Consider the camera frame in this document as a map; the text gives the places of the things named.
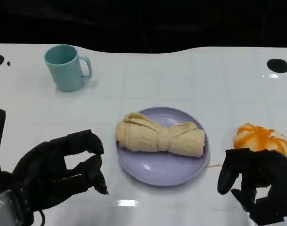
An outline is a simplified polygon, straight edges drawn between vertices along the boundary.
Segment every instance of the twisted bread roll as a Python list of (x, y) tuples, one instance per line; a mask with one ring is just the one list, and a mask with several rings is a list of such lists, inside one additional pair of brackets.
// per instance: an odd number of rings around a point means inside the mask
[(166, 128), (140, 113), (131, 113), (116, 127), (119, 146), (131, 151), (169, 151), (174, 154), (201, 157), (205, 133), (193, 122)]
[(277, 150), (287, 155), (287, 140), (284, 135), (274, 129), (266, 129), (246, 123), (238, 128), (233, 142), (235, 148), (248, 147), (254, 152), (264, 149)]

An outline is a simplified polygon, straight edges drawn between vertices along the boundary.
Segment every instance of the mug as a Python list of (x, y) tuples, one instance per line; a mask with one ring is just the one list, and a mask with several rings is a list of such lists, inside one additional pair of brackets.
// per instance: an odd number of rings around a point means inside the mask
[[(89, 68), (89, 76), (82, 74), (80, 60), (84, 60)], [(89, 58), (78, 56), (77, 50), (69, 45), (50, 48), (45, 54), (45, 62), (57, 88), (62, 91), (75, 91), (84, 86), (92, 77), (92, 66)]]

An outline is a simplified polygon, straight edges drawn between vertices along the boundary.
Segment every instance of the table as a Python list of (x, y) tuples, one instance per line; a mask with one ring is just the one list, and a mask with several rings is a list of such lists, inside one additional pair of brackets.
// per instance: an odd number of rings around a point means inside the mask
[[(0, 44), (5, 57), (0, 66), (0, 108), (7, 113), (2, 169), (12, 171), (40, 142), (92, 129), (104, 143), (102, 172), (110, 196), (94, 189), (75, 195), (44, 211), (47, 226), (254, 225), (230, 193), (217, 193), (219, 168), (208, 168), (200, 178), (171, 188), (131, 178), (118, 163), (114, 129), (132, 111), (178, 108), (204, 126), (210, 164), (223, 162), (242, 123), (276, 128), (287, 137), (287, 73), (276, 74), (266, 66), (271, 58), (287, 61), (287, 48), (205, 47), (154, 55), (78, 48), (80, 55), (90, 58), (96, 81), (65, 93), (56, 89), (43, 60), (50, 47)], [(87, 157), (67, 158), (67, 165)], [(41, 218), (35, 216), (37, 226)], [(276, 225), (287, 226), (287, 219)]]

